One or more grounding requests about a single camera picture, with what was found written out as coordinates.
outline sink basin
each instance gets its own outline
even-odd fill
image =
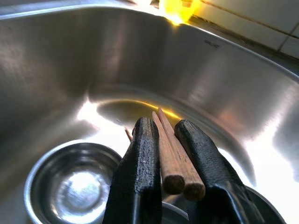
[[[158,106],[215,141],[287,223],[299,207],[298,77],[196,27],[125,7],[0,20],[0,223],[29,224],[23,188],[53,147],[86,139],[123,156],[124,127]]]

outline wooden chopstick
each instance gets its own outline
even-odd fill
[[[183,172],[171,148],[159,117],[155,112],[152,113],[152,116],[159,131],[159,152],[163,190],[170,195],[180,194],[185,188]]]
[[[170,142],[174,155],[176,156],[175,160],[178,161],[178,164],[183,172],[185,180],[184,196],[188,200],[199,201],[205,196],[205,185],[194,168],[183,146],[175,136],[173,128],[161,108],[158,109],[158,116]]]
[[[131,141],[133,139],[133,136],[131,135],[130,131],[125,127],[125,132],[127,134],[128,139]]]

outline yellow light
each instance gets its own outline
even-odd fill
[[[187,22],[201,3],[201,0],[160,0],[159,10],[174,25],[179,25]]]
[[[140,103],[140,104],[143,104],[143,105],[146,105],[146,106],[149,106],[149,107],[151,107],[151,108],[154,108],[154,109],[156,109],[156,110],[158,110],[158,106],[155,106],[155,105],[153,105],[153,104],[149,104],[149,103],[146,103],[146,102],[143,102],[143,101],[140,101],[140,100],[132,100],[133,102],[137,102],[137,103]],[[182,118],[180,117],[180,116],[178,116],[178,115],[176,115],[175,113],[173,113],[172,111],[170,111],[170,110],[166,110],[166,109],[163,109],[163,108],[161,108],[162,109],[162,111],[164,112],[164,113],[166,113],[167,115],[169,115],[170,117],[172,117],[172,118],[176,118],[176,119],[179,119],[179,120],[181,120]]]

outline tile wall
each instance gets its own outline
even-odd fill
[[[195,15],[299,59],[299,0],[201,0]]]

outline chopstick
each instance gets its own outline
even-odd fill
[[[173,128],[169,123],[167,117],[165,116],[164,112],[161,108],[158,109],[158,117],[162,123],[163,129],[166,133],[170,146],[173,150],[173,154],[175,158],[170,162],[177,162],[181,168],[181,171],[184,176],[185,181],[185,189],[184,189],[184,196],[186,199],[190,201],[199,201],[201,200],[206,193],[206,188],[204,183],[202,182],[199,174],[197,173],[196,169],[194,168],[191,160],[189,159],[186,151],[184,150],[183,146],[177,139],[174,134]]]
[[[167,135],[155,112],[152,113],[153,120],[159,131],[159,152],[162,174],[162,187],[165,193],[177,195],[183,192],[185,181],[182,170],[176,159]]]

